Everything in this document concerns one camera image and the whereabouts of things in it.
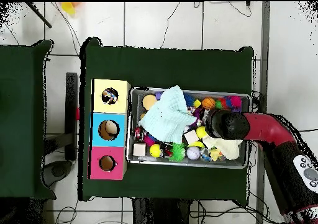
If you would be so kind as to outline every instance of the yellow box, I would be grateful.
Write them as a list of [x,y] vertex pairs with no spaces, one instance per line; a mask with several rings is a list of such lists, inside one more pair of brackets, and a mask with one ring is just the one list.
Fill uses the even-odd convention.
[[[128,108],[128,93],[130,84],[127,81],[108,80],[108,79],[92,79],[93,91],[93,112],[108,114],[126,114]],[[117,101],[114,104],[103,102],[102,94],[105,89],[113,88],[118,93]]]

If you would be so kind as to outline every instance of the pink box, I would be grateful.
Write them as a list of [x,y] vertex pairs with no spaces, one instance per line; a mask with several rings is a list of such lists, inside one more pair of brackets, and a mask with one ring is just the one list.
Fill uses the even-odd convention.
[[[89,179],[122,180],[127,169],[125,148],[117,146],[93,146],[91,152],[91,176]],[[112,171],[105,171],[99,165],[103,156],[110,156],[116,162]]]

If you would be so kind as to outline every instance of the gray metal tray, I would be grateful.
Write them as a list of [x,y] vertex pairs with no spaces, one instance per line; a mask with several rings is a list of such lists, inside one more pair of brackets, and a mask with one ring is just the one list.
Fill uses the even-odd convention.
[[[131,106],[131,115],[128,118],[127,124],[127,145],[126,145],[126,158],[131,163],[140,163],[140,164],[160,164],[160,165],[171,165],[171,166],[192,166],[192,167],[205,167],[205,168],[231,168],[231,169],[242,169],[247,165],[247,142],[244,140],[240,148],[240,156],[234,160],[224,160],[224,161],[215,161],[208,162],[201,159],[191,160],[185,157],[180,162],[169,161],[167,158],[154,158],[149,153],[149,148],[147,146],[146,156],[143,158],[138,158],[138,156],[133,156],[132,152],[134,150],[134,130],[138,126],[140,121],[140,115],[145,113],[146,110],[142,106],[142,99],[147,94],[155,94],[158,91],[165,91],[166,89],[161,88],[149,88],[145,90],[142,87],[134,87],[130,90],[129,94],[129,104]],[[231,94],[225,92],[202,92],[202,91],[189,91],[183,90],[197,99],[204,99],[205,97],[220,98],[224,96],[240,96],[242,99],[242,111],[249,112],[252,108],[252,100],[248,94]]]

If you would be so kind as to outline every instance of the circular hole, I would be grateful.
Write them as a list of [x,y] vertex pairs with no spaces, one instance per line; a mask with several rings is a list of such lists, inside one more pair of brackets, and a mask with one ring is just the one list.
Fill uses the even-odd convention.
[[104,140],[114,140],[119,134],[119,125],[113,120],[102,121],[98,127],[98,133]]
[[99,160],[99,166],[104,171],[112,171],[116,166],[116,162],[112,156],[103,156]]
[[114,88],[106,88],[102,92],[102,101],[105,104],[115,104],[118,101],[118,92]]

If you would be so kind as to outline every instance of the light blue cloth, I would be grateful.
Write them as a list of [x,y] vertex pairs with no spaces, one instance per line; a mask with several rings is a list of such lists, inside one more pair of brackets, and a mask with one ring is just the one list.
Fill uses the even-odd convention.
[[184,128],[195,121],[196,117],[187,112],[181,88],[174,86],[161,95],[139,125],[159,141],[181,144]]

